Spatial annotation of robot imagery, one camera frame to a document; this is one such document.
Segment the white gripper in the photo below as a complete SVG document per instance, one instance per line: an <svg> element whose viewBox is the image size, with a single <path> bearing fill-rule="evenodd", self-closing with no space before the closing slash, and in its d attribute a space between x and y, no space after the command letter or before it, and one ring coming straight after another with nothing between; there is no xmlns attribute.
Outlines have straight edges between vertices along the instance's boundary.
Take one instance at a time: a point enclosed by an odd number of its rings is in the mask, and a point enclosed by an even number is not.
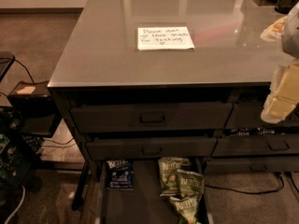
<svg viewBox="0 0 299 224"><path fill-rule="evenodd" d="M260 35L264 41L275 42L280 40L286 16L269 25ZM274 71L270 91L282 100L297 104L299 102L299 63L288 66L278 66Z"/></svg>

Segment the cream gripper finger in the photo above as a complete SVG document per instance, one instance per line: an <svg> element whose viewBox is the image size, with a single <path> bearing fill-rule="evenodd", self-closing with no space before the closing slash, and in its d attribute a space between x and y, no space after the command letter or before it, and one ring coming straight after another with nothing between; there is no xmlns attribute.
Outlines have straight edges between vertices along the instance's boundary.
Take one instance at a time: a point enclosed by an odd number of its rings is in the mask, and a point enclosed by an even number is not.
<svg viewBox="0 0 299 224"><path fill-rule="evenodd" d="M271 124L277 124L287 118L296 108L295 104L281 100L269 94L263 104L261 120Z"/></svg>

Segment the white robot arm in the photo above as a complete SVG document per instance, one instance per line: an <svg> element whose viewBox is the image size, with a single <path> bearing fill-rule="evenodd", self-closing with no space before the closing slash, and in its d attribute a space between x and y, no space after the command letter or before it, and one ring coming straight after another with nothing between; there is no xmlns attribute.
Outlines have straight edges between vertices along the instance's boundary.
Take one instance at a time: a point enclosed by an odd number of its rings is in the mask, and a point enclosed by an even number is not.
<svg viewBox="0 0 299 224"><path fill-rule="evenodd" d="M293 57L288 66L280 65L274 71L270 93L263 104L261 119L277 124L299 104L299 3L287 16L268 26L260 38L268 42L280 41L282 51Z"/></svg>

